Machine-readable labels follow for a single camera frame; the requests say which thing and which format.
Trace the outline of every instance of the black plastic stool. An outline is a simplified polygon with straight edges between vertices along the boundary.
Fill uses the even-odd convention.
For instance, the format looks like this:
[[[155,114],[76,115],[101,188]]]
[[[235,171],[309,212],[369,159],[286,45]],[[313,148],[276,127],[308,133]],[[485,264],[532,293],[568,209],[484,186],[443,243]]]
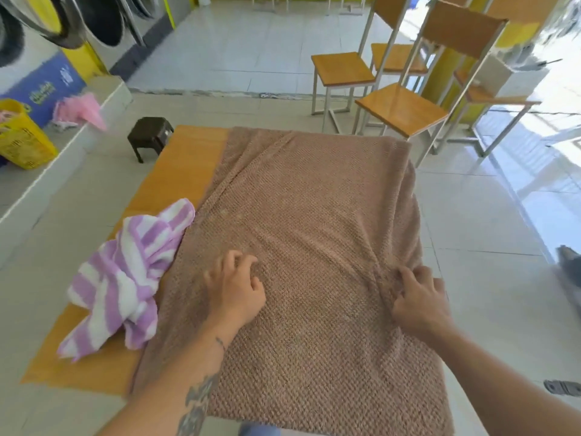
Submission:
[[[137,148],[153,148],[159,156],[173,132],[174,129],[167,119],[145,117],[135,123],[127,139],[133,147],[137,160],[142,164],[143,159]]]

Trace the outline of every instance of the chair seat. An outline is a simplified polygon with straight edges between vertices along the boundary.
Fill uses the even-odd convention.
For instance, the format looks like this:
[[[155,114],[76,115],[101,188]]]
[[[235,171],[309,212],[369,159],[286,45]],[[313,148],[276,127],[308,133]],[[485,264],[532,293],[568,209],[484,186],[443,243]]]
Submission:
[[[375,77],[356,51],[312,55],[311,59],[325,87],[372,84]]]
[[[381,59],[385,53],[385,49],[388,47],[384,43],[373,43],[371,45],[371,53],[373,55],[373,65],[375,68],[381,65]],[[383,66],[384,73],[401,73],[405,67],[408,57],[410,56],[412,45],[411,44],[394,44],[392,50],[389,51],[388,60],[385,61]],[[422,58],[418,55],[414,58],[414,61],[410,67],[411,75],[425,75],[428,73],[428,67],[425,65]]]
[[[454,71],[454,77],[460,85],[465,85],[468,79],[468,72],[465,70]],[[468,102],[472,104],[490,104],[490,105],[522,105],[531,106],[541,104],[542,101],[535,101],[526,96],[501,96],[494,97],[484,87],[480,85],[472,85],[468,87],[465,95]]]
[[[446,110],[399,84],[376,90],[355,102],[404,138],[411,138],[448,117]]]

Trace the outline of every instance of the hand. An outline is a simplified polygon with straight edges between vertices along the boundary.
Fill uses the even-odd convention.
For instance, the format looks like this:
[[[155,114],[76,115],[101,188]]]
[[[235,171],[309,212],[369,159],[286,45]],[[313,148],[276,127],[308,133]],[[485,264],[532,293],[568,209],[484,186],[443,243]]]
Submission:
[[[209,318],[229,322],[240,329],[258,315],[266,298],[258,277],[251,277],[251,266],[257,261],[253,255],[230,250],[216,259],[212,269],[204,272],[210,299]]]
[[[454,329],[444,281],[432,270],[419,266],[413,272],[399,268],[404,290],[393,305],[392,315],[402,330],[431,346],[441,333]]]

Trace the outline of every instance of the forearm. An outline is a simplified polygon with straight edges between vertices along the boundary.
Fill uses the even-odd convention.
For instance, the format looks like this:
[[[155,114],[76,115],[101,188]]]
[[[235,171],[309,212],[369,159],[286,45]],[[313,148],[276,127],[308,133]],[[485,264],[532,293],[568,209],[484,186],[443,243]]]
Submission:
[[[99,436],[197,436],[224,352],[238,329],[208,319],[192,344],[132,399]]]
[[[543,392],[456,329],[430,343],[454,373],[491,436],[579,434],[581,413]]]

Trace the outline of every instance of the blue sign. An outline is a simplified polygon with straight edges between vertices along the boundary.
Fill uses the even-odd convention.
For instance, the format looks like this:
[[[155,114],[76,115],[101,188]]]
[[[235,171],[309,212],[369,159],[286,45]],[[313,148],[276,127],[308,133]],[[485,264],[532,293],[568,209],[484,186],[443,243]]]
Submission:
[[[0,97],[16,99],[24,104],[28,115],[42,128],[52,119],[56,102],[78,94],[84,86],[85,81],[59,50]],[[3,161],[0,156],[0,166],[5,163]]]

